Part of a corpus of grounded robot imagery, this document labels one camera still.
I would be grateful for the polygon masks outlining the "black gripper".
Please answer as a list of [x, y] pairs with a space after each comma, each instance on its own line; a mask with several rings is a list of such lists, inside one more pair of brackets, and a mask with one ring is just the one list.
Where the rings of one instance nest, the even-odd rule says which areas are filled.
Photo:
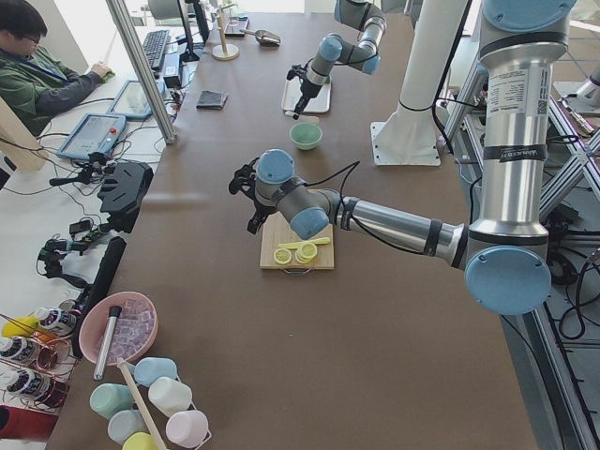
[[249, 233], [256, 234], [268, 217], [278, 211], [278, 201], [274, 197], [280, 191], [280, 188], [281, 184], [247, 183], [246, 195], [252, 200], [254, 206], [254, 213], [247, 223]]
[[312, 69], [307, 71], [303, 81], [301, 82], [302, 96], [299, 98], [293, 109], [293, 118], [298, 118], [303, 114], [311, 99], [319, 95], [322, 87], [325, 85], [325, 82], [326, 76], [319, 74]]

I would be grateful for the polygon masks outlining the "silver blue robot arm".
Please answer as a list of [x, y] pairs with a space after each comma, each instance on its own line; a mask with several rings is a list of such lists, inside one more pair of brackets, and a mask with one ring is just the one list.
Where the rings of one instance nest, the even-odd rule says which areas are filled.
[[[470, 1], [424, 1], [397, 111], [372, 123], [377, 164], [439, 165], [433, 144], [435, 126], [416, 114], [432, 110], [445, 78]], [[568, 47], [569, 16], [576, 1], [483, 1], [479, 58], [487, 70], [486, 130], [477, 218], [451, 225], [438, 219], [343, 196], [332, 189], [309, 190], [294, 175], [293, 158], [271, 149], [235, 173], [229, 184], [242, 190], [255, 213], [247, 230], [256, 233], [279, 212], [295, 234], [308, 240], [334, 224], [365, 233], [411, 254], [438, 257], [465, 272], [465, 283], [479, 305], [499, 315], [528, 314], [551, 291], [547, 264], [548, 231], [540, 223], [543, 171], [548, 154], [548, 103], [552, 64]], [[335, 18], [358, 30], [357, 45], [329, 34], [312, 60], [292, 66], [301, 97], [292, 116], [301, 114], [324, 85], [335, 63], [371, 74], [379, 65], [379, 42], [386, 29], [383, 12], [367, 1], [337, 1]]]
[[309, 61], [291, 67], [287, 80], [297, 78], [301, 93], [292, 109], [293, 119], [298, 119], [309, 102], [320, 94], [334, 66], [346, 66], [371, 75], [381, 62], [379, 46], [386, 31], [386, 20], [379, 7], [369, 1], [336, 1], [334, 17], [357, 31], [357, 40], [350, 42], [340, 34], [330, 33], [321, 40]]

